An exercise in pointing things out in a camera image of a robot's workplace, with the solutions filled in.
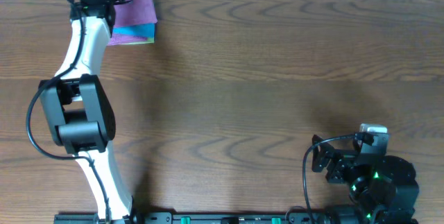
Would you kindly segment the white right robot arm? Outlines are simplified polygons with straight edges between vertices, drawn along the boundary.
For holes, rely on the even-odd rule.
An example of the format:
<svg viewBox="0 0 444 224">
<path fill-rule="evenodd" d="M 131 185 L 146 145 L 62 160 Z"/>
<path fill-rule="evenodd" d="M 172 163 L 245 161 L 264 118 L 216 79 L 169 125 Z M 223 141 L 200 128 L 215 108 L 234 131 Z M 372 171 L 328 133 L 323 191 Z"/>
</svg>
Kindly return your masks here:
<svg viewBox="0 0 444 224">
<path fill-rule="evenodd" d="M 352 140 L 351 150 L 331 145 L 333 138 L 314 135 L 307 154 L 311 169 L 326 170 L 327 182 L 346 184 L 350 205 L 337 205 L 307 214 L 312 223 L 416 223 L 414 205 L 419 195 L 416 170 L 412 163 L 387 155 L 387 132 L 360 130 L 341 136 Z"/>
</svg>

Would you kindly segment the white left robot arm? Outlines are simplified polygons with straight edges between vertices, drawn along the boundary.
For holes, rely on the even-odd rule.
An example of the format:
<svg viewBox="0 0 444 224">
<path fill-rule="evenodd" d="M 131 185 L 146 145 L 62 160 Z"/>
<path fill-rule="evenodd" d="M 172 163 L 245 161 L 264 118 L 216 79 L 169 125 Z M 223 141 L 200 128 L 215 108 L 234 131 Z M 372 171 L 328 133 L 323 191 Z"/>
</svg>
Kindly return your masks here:
<svg viewBox="0 0 444 224">
<path fill-rule="evenodd" d="M 40 82 L 26 113 L 26 131 L 34 148 L 46 157 L 75 161 L 94 195 L 95 214 L 59 214 L 55 223 L 144 223 L 114 157 L 116 121 L 99 80 L 105 48 L 112 37 L 116 5 L 132 0 L 65 0 L 72 28 L 69 48 L 59 70 Z M 65 155 L 41 148 L 31 131 L 31 115 L 40 101 L 49 132 Z"/>
</svg>

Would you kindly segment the top purple folded cloth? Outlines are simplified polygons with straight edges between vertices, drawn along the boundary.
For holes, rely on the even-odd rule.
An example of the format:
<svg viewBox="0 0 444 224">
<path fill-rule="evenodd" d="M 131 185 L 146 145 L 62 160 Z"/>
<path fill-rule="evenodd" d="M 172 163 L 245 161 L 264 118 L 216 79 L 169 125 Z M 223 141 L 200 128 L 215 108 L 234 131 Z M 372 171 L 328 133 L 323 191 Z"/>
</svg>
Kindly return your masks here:
<svg viewBox="0 0 444 224">
<path fill-rule="evenodd" d="M 154 24 L 157 22 L 153 0 L 132 0 L 114 6 L 115 27 Z"/>
</svg>

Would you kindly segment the purple folded cloth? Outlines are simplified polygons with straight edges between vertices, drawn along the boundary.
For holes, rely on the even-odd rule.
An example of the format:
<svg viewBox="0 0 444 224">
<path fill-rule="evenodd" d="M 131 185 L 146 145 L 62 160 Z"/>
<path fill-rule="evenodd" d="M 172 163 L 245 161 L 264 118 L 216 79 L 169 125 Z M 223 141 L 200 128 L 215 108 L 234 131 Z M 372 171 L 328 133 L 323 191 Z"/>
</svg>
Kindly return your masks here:
<svg viewBox="0 0 444 224">
<path fill-rule="evenodd" d="M 115 27 L 154 24 L 157 22 L 153 0 L 132 0 L 114 6 Z"/>
<path fill-rule="evenodd" d="M 146 40 L 147 37 L 140 37 L 134 35 L 113 34 L 108 42 L 108 46 L 123 45 L 124 43 L 131 42 L 132 40 Z"/>
</svg>

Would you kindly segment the lower purple folded cloth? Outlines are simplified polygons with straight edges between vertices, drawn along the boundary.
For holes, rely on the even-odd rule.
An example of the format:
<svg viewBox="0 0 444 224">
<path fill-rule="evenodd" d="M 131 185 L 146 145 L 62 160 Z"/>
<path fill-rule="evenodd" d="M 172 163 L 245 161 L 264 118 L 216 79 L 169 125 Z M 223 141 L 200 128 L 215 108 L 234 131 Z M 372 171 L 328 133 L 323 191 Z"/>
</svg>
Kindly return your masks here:
<svg viewBox="0 0 444 224">
<path fill-rule="evenodd" d="M 132 40 L 146 40 L 147 37 L 140 37 L 134 35 L 113 34 L 108 42 L 108 46 L 123 45 L 124 43 L 131 42 Z"/>
</svg>

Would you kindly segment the blue folded cloth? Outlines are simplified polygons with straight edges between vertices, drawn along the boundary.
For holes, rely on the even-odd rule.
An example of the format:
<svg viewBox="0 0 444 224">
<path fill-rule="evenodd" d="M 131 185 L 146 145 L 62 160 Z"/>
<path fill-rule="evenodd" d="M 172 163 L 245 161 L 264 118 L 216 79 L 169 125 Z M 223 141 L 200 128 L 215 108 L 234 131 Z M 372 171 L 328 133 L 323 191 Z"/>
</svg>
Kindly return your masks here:
<svg viewBox="0 0 444 224">
<path fill-rule="evenodd" d="M 155 24 L 138 24 L 133 26 L 114 28 L 113 33 L 135 37 L 152 38 L 155 37 L 155 29 Z"/>
</svg>

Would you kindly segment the light green bottom cloth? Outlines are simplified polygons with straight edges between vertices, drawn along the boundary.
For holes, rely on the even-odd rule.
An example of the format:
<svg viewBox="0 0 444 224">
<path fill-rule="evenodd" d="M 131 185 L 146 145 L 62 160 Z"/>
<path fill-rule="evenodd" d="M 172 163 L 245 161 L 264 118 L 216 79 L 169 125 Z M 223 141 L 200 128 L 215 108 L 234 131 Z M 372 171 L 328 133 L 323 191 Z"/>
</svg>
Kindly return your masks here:
<svg viewBox="0 0 444 224">
<path fill-rule="evenodd" d="M 124 43 L 123 45 L 153 44 L 154 42 L 154 38 L 147 38 L 146 40 L 132 40 L 131 42 Z"/>
</svg>

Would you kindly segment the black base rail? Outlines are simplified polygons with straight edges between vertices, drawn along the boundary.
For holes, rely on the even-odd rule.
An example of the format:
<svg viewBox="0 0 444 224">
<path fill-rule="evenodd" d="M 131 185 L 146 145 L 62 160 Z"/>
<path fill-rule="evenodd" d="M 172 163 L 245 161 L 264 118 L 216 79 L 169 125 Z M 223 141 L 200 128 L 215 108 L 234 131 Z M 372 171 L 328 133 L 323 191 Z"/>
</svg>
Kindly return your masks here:
<svg viewBox="0 0 444 224">
<path fill-rule="evenodd" d="M 327 214 L 313 214 L 314 220 L 303 212 L 290 214 L 172 214 L 152 212 L 146 215 L 124 216 L 110 223 L 121 224 L 309 224 L 350 223 Z"/>
</svg>

